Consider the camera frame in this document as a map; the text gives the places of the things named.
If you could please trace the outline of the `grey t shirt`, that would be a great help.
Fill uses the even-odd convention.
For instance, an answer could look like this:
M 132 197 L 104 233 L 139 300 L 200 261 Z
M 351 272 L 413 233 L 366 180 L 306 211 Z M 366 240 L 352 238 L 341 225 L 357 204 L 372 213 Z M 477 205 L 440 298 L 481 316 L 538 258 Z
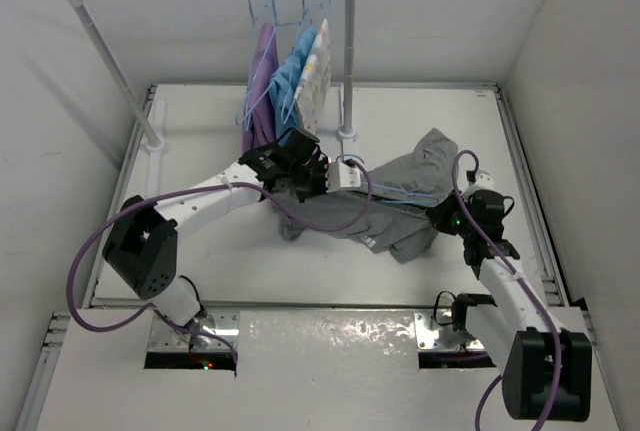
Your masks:
M 388 252 L 398 263 L 405 264 L 420 257 L 438 235 L 426 216 L 426 209 L 440 204 L 451 193 L 451 171 L 457 153 L 458 145 L 433 128 L 418 141 L 412 152 L 372 169 L 369 175 L 374 183 L 433 193 L 436 200 L 387 201 L 373 190 L 372 202 L 365 215 L 344 230 L 337 227 L 352 220 L 364 206 L 366 183 L 354 191 L 326 194 L 304 203 L 286 194 L 280 194 L 278 199 L 295 216 L 331 228 L 333 237 L 363 244 L 374 254 Z

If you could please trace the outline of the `light blue wire hanger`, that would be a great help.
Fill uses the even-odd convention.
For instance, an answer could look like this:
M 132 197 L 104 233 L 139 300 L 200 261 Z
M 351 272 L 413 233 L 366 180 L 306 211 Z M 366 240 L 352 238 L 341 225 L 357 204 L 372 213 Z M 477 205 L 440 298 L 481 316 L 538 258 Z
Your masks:
M 365 165 L 365 161 L 357 154 L 342 153 L 335 158 L 336 162 L 347 163 L 348 161 L 355 161 L 361 165 Z M 403 188 L 388 186 L 384 184 L 378 184 L 371 182 L 370 187 L 375 191 L 375 194 L 379 197 L 383 197 L 384 200 L 397 200 L 404 201 L 406 203 L 415 202 L 416 198 L 435 201 L 436 197 L 433 193 L 423 193 L 418 191 L 407 191 Z

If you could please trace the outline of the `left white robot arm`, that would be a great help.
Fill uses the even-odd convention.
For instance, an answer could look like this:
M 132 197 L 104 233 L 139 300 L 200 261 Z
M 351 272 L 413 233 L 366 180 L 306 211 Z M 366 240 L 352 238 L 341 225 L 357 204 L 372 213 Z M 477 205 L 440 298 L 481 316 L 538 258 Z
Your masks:
M 290 129 L 185 194 L 128 199 L 121 210 L 129 213 L 113 224 L 103 258 L 140 299 L 186 327 L 202 305 L 176 277 L 179 245 L 213 221 L 259 202 L 264 192 L 298 198 L 325 193 L 328 167 L 319 139 Z

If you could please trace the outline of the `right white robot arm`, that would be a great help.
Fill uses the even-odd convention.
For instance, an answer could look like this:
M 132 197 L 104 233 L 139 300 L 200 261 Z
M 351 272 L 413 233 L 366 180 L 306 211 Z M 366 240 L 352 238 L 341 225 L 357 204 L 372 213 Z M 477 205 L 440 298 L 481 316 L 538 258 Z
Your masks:
M 452 192 L 426 214 L 441 233 L 463 241 L 463 257 L 485 287 L 459 294 L 452 328 L 478 339 L 499 370 L 498 387 L 515 420 L 585 422 L 591 411 L 592 347 L 569 330 L 534 291 L 514 245 L 504 236 L 505 196 Z

